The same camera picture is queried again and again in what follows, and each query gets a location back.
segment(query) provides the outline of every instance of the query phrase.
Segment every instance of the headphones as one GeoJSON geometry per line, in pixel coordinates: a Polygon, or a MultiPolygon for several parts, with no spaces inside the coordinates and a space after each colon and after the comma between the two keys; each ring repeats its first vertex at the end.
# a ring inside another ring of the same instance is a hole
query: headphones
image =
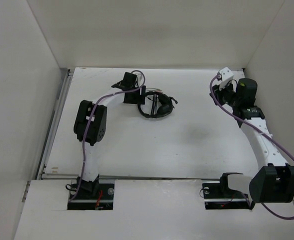
{"type": "Polygon", "coordinates": [[[144,94],[144,97],[152,101],[150,114],[143,112],[141,104],[137,104],[137,107],[140,114],[147,119],[163,118],[171,114],[173,109],[175,108],[172,101],[174,101],[175,104],[178,104],[178,101],[176,101],[173,97],[167,96],[166,94],[159,91],[148,91],[144,94]]]}

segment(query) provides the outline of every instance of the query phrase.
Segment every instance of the purple cable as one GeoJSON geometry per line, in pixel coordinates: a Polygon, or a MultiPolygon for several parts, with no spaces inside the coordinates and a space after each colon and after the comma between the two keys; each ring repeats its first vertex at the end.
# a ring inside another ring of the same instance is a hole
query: purple cable
{"type": "MultiPolygon", "coordinates": [[[[229,111],[227,111],[219,102],[218,100],[216,99],[215,95],[214,95],[214,90],[213,90],[213,82],[216,80],[216,79],[219,79],[221,76],[218,74],[216,75],[210,82],[209,84],[209,89],[210,89],[210,95],[213,99],[213,101],[215,102],[215,104],[220,107],[225,113],[227,113],[229,116],[233,117],[235,120],[237,121],[240,121],[242,122],[243,124],[246,124],[248,125],[249,127],[255,129],[259,134],[263,135],[267,140],[269,140],[270,142],[272,142],[273,144],[275,144],[280,150],[282,150],[286,155],[288,155],[288,157],[290,157],[293,162],[294,162],[294,156],[288,152],[283,146],[281,146],[277,141],[275,141],[274,139],[272,139],[270,136],[268,136],[267,134],[265,134],[263,131],[261,131],[258,127],[252,125],[251,123],[241,119],[240,117],[237,117],[236,115],[230,113],[229,111]]],[[[261,203],[261,205],[264,206],[265,209],[268,210],[268,212],[270,212],[272,215],[280,218],[280,219],[283,219],[283,220],[294,220],[294,216],[290,216],[290,217],[286,217],[286,216],[281,216],[281,215],[278,215],[277,213],[273,212],[272,210],[270,210],[264,203],[261,203]]]]}
{"type": "Polygon", "coordinates": [[[82,183],[82,179],[83,179],[83,176],[84,176],[84,171],[85,171],[85,165],[86,165],[86,152],[85,152],[85,139],[87,137],[87,133],[88,133],[88,129],[89,129],[89,126],[91,124],[91,121],[92,121],[92,118],[94,116],[94,112],[96,110],[96,107],[97,105],[105,98],[109,98],[109,97],[112,97],[114,95],[118,95],[118,94],[124,94],[124,93],[133,93],[135,91],[138,91],[139,89],[141,89],[144,85],[145,85],[145,81],[146,81],[146,77],[145,75],[143,74],[142,71],[139,71],[139,70],[134,70],[132,71],[131,73],[140,73],[143,77],[143,83],[141,86],[139,86],[138,88],[136,89],[133,89],[133,90],[128,90],[128,91],[118,91],[118,92],[115,92],[115,93],[111,93],[111,94],[108,94],[108,95],[105,95],[105,96],[102,96],[101,98],[98,99],[98,101],[95,103],[95,105],[93,106],[92,110],[91,110],[91,113],[89,115],[89,119],[88,119],[88,122],[87,122],[87,125],[86,125],[86,128],[85,128],[85,131],[83,133],[83,138],[82,138],[82,156],[83,156],[83,161],[82,161],[82,169],[81,169],[81,174],[80,174],[80,179],[79,179],[79,183],[77,185],[77,189],[76,189],[76,192],[75,194],[72,196],[72,198],[68,201],[72,201],[75,199],[75,197],[77,196],[78,192],[79,192],[79,189],[81,187],[81,183],[82,183]]]}

